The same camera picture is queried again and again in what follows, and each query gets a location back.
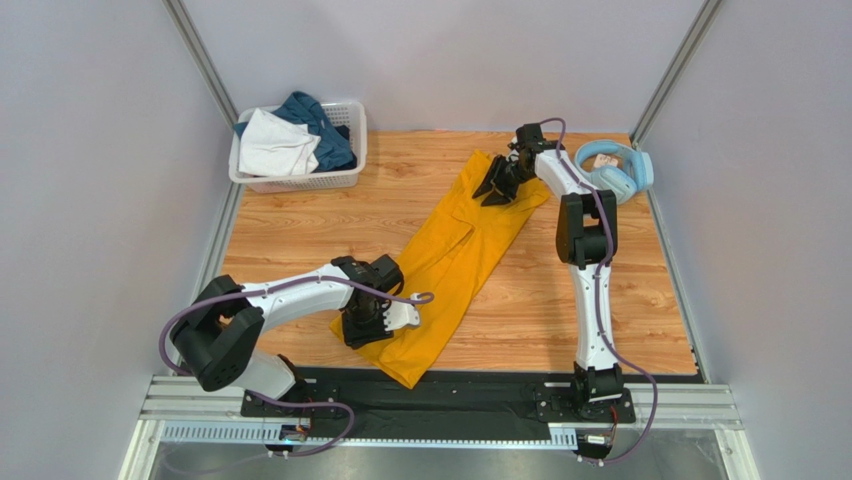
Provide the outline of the yellow t shirt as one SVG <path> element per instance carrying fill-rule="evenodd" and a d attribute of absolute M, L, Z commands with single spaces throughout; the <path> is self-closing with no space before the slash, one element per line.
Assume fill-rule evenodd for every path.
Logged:
<path fill-rule="evenodd" d="M 439 184 L 440 200 L 395 259 L 404 275 L 404 295 L 434 295 L 419 308 L 420 326 L 353 351 L 408 389 L 438 361 L 490 275 L 551 196 L 533 179 L 510 204 L 482 206 L 473 193 L 491 161 L 490 154 L 475 149 L 450 166 L 449 179 Z"/>

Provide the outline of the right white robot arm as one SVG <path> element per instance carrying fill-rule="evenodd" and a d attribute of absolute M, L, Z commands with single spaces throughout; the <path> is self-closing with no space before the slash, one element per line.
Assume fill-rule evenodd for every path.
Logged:
<path fill-rule="evenodd" d="M 524 124 L 508 155 L 492 161 L 473 196 L 484 207 L 507 205 L 532 179 L 559 198 L 556 250 L 574 286 L 578 347 L 568 407 L 580 419 L 606 421 L 625 396 L 609 302 L 617 208 L 652 185 L 651 160 L 612 140 L 589 142 L 570 156 L 561 141 L 544 137 L 540 124 Z"/>

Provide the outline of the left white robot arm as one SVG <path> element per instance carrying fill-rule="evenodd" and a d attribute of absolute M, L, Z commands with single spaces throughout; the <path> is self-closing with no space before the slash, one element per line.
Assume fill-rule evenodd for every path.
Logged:
<path fill-rule="evenodd" d="M 332 399 L 311 399 L 306 382 L 283 355 L 261 351 L 266 333 L 319 312 L 342 319 L 345 344 L 358 349 L 421 324 L 419 306 L 430 292 L 403 296 L 405 277 L 388 255 L 372 262 L 337 257 L 306 274 L 262 283 L 238 283 L 229 275 L 211 280 L 193 303 L 160 332 L 158 350 L 173 372 L 194 378 L 212 393 L 245 391 L 252 415 L 302 410 L 339 410 Z"/>

